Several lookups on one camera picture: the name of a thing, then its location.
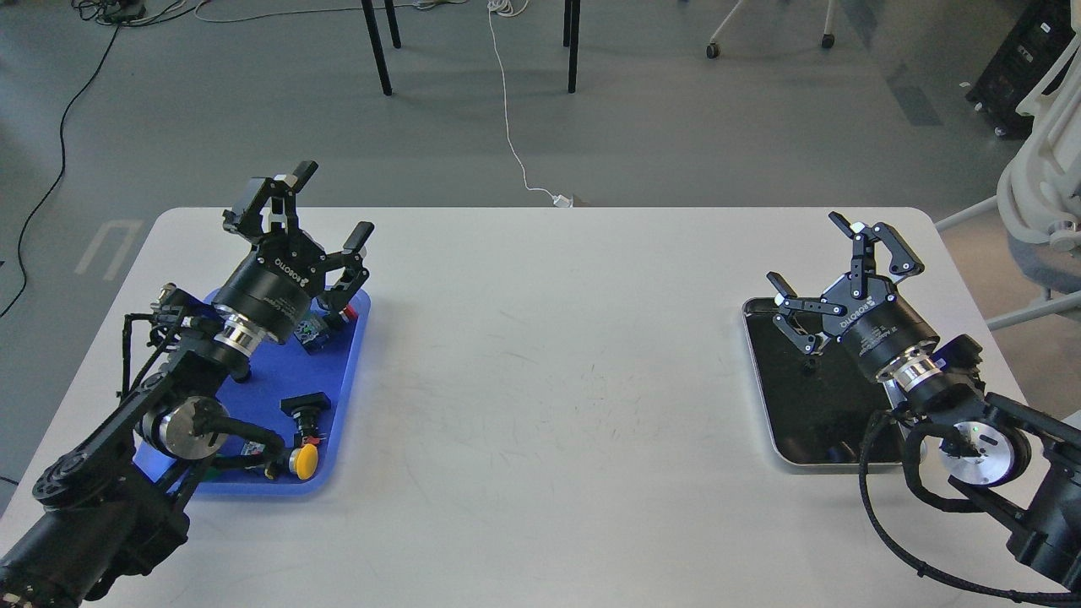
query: white cable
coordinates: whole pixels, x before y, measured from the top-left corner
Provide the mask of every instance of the white cable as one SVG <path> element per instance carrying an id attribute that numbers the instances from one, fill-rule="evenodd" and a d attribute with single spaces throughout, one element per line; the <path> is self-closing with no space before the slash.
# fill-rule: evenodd
<path id="1" fill-rule="evenodd" d="M 521 9 L 515 10 L 515 5 L 510 3 L 510 0 L 488 0 L 488 12 L 489 14 L 495 13 L 501 17 L 517 17 L 522 14 L 525 6 L 530 5 L 530 0 L 525 0 Z"/>
<path id="2" fill-rule="evenodd" d="M 146 17 L 137 18 L 137 19 L 132 19 L 130 22 L 126 22 L 125 25 L 142 25 L 142 24 L 145 24 L 145 23 L 157 21 L 157 19 L 159 19 L 159 18 L 168 15 L 169 13 L 175 13 L 176 11 L 179 11 L 187 3 L 188 3 L 188 0 L 176 0 L 175 2 L 173 2 L 172 4 L 170 4 L 168 9 L 165 9 L 164 11 L 162 11 L 162 12 L 156 14 L 156 15 L 150 15 L 150 16 L 146 16 Z"/>
<path id="3" fill-rule="evenodd" d="M 492 3 L 498 0 L 489 0 L 488 2 L 490 9 L 488 13 L 488 28 L 492 30 L 492 48 L 495 49 L 495 60 L 499 62 L 499 78 L 503 79 L 503 119 L 507 125 L 507 145 L 510 146 L 510 154 L 515 155 L 515 160 L 518 161 L 518 166 L 522 168 L 522 183 L 525 184 L 525 189 L 530 191 L 548 193 L 548 196 L 550 196 L 555 201 L 556 195 L 551 194 L 547 189 L 530 187 L 529 179 L 525 176 L 525 164 L 515 150 L 515 143 L 510 141 L 510 109 L 507 104 L 507 71 L 503 68 L 503 58 L 499 56 L 499 47 L 495 42 L 495 27 L 492 25 L 492 14 L 495 13 L 495 11 L 492 11 L 491 6 Z"/>
<path id="4" fill-rule="evenodd" d="M 428 11 L 440 4 L 465 4 L 469 0 L 413 0 L 411 4 L 417 11 Z"/>

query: chair leg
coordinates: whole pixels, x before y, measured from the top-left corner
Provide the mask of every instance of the chair leg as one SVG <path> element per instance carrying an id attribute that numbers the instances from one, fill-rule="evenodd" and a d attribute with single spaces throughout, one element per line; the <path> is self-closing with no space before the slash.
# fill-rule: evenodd
<path id="1" fill-rule="evenodd" d="M 744 5 L 745 1 L 746 0 L 739 0 L 738 2 L 736 2 L 736 5 L 732 6 L 732 10 L 729 11 L 729 14 L 724 15 L 724 21 L 721 22 L 721 25 L 719 25 L 717 27 L 717 31 L 715 31 L 713 35 L 709 38 L 709 42 L 706 43 L 706 56 L 707 57 L 709 57 L 711 60 L 716 60 L 718 57 L 718 55 L 721 54 L 720 47 L 717 45 L 717 39 L 720 38 L 721 37 L 721 32 L 724 31 L 724 26 L 729 25 L 729 23 L 739 12 L 739 9 L 743 9 L 743 5 Z"/>
<path id="2" fill-rule="evenodd" d="M 837 14 L 837 0 L 829 0 L 826 4 L 826 26 L 823 28 L 822 32 L 822 48 L 830 49 L 833 47 L 833 16 Z"/>
<path id="3" fill-rule="evenodd" d="M 571 0 L 563 0 L 563 47 L 571 45 Z"/>
<path id="4" fill-rule="evenodd" d="M 582 13 L 582 0 L 571 2 L 571 67 L 568 70 L 566 92 L 573 93 L 578 85 L 578 19 Z"/>
<path id="5" fill-rule="evenodd" d="M 980 213 L 986 213 L 992 209 L 998 209 L 998 207 L 999 207 L 999 199 L 998 197 L 992 196 L 991 198 L 982 200 L 976 204 L 973 204 L 972 207 L 962 209 L 961 211 L 958 211 L 957 213 L 950 215 L 949 217 L 945 217 L 943 220 L 935 222 L 935 229 L 938 230 L 939 233 L 943 230 L 947 230 L 960 224 L 961 222 L 971 220 L 976 215 L 979 215 Z"/>
<path id="6" fill-rule="evenodd" d="M 387 10 L 387 23 L 390 24 L 390 42 L 395 49 L 402 48 L 402 39 L 398 36 L 398 15 L 395 14 L 395 0 L 383 0 L 383 6 Z"/>
<path id="7" fill-rule="evenodd" d="M 368 36 L 372 39 L 372 53 L 375 55 L 375 68 L 379 71 L 379 83 L 383 94 L 390 95 L 390 75 L 387 72 L 387 60 L 383 56 L 383 42 L 379 40 L 379 27 L 375 23 L 375 8 L 372 0 L 360 0 L 364 10 L 364 21 L 368 23 Z"/>
<path id="8" fill-rule="evenodd" d="M 993 331 L 1004 327 L 1015 326 L 1020 322 L 1030 321 L 1032 319 L 1038 319 L 1046 315 L 1063 313 L 1077 307 L 1081 307 L 1081 291 L 1073 292 L 1068 295 L 1062 295 L 1046 302 L 1032 304 L 1019 310 L 1014 310 L 1012 313 L 1006 313 L 1005 315 L 999 315 L 998 317 L 987 319 L 987 327 Z"/>

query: blue tray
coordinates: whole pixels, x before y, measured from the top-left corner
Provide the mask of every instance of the blue tray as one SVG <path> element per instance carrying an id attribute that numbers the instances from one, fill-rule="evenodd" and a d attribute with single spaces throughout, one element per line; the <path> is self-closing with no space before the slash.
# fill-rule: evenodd
<path id="1" fill-rule="evenodd" d="M 226 380 L 217 392 L 217 399 L 230 417 L 278 433 L 285 440 L 286 449 L 293 446 L 296 424 L 281 412 L 281 400 L 309 393 L 325 393 L 331 408 L 319 415 L 323 440 L 318 446 L 319 466 L 315 475 L 302 481 L 294 475 L 283 473 L 271 480 L 263 475 L 262 468 L 224 471 L 203 480 L 196 495 L 299 495 L 312 492 L 326 483 L 342 442 L 349 391 L 360 360 L 368 313 L 372 307 L 371 299 L 363 291 L 359 291 L 350 303 L 357 312 L 357 319 L 349 321 L 346 329 L 335 334 L 321 349 L 308 354 L 292 336 L 282 345 L 263 344 L 252 356 L 252 378 L 243 384 Z M 229 437 L 218 453 L 236 455 L 242 445 L 241 439 Z M 173 460 L 143 445 L 135 453 L 134 462 L 151 479 L 157 479 Z"/>

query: black chair leg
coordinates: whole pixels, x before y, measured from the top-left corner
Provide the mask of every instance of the black chair leg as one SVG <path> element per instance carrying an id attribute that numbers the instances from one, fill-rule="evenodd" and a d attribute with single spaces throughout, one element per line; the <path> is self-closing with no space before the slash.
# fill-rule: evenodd
<path id="1" fill-rule="evenodd" d="M 563 0 L 563 47 L 571 45 L 571 0 Z"/>
<path id="2" fill-rule="evenodd" d="M 571 3 L 571 68 L 568 74 L 566 92 L 573 93 L 578 83 L 578 18 L 582 13 L 582 0 L 568 0 Z"/>
<path id="3" fill-rule="evenodd" d="M 379 70 L 379 83 L 383 94 L 390 95 L 390 75 L 387 74 L 387 60 L 383 56 L 383 42 L 379 40 L 379 27 L 375 23 L 375 8 L 372 0 L 360 0 L 364 9 L 364 21 L 368 23 L 368 36 L 372 39 L 372 53 L 375 55 L 375 68 Z"/>
<path id="4" fill-rule="evenodd" d="M 390 24 L 390 42 L 395 49 L 402 48 L 402 39 L 398 37 L 398 15 L 395 14 L 395 0 L 383 0 L 387 10 L 387 22 Z"/>

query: gray floor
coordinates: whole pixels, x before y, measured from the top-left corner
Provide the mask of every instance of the gray floor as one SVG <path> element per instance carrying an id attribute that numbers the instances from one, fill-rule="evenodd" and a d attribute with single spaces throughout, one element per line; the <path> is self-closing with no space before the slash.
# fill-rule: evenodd
<path id="1" fill-rule="evenodd" d="M 316 4 L 229 0 L 205 14 Z M 979 76 L 1022 0 L 842 0 L 828 52 L 818 47 L 825 0 L 761 0 L 717 61 L 705 43 L 729 0 L 585 0 L 574 95 L 562 4 L 533 0 L 495 26 L 531 184 L 593 206 L 911 206 L 937 220 L 989 196 L 1019 145 L 993 136 L 962 83 Z M 307 158 L 322 166 L 302 195 L 308 206 L 550 204 L 523 188 L 504 140 L 483 2 L 402 9 L 399 21 L 404 48 L 388 49 L 393 97 L 379 91 L 358 11 L 231 25 L 187 15 L 120 31 L 69 116 L 67 176 L 30 224 L 30 286 L 0 320 L 0 474 L 24 475 L 168 209 L 231 206 L 249 176 Z M 0 32 L 5 305 L 18 287 L 19 226 L 59 167 L 61 114 L 111 30 L 80 22 L 67 2 L 8 0 Z M 763 226 L 763 247 L 789 247 L 769 236 Z M 1035 294 L 996 217 L 957 228 L 947 243 L 985 314 Z M 1077 409 L 1077 325 L 1051 318 L 997 338 L 1031 405 Z M 0 508 L 10 495 L 0 485 Z"/>

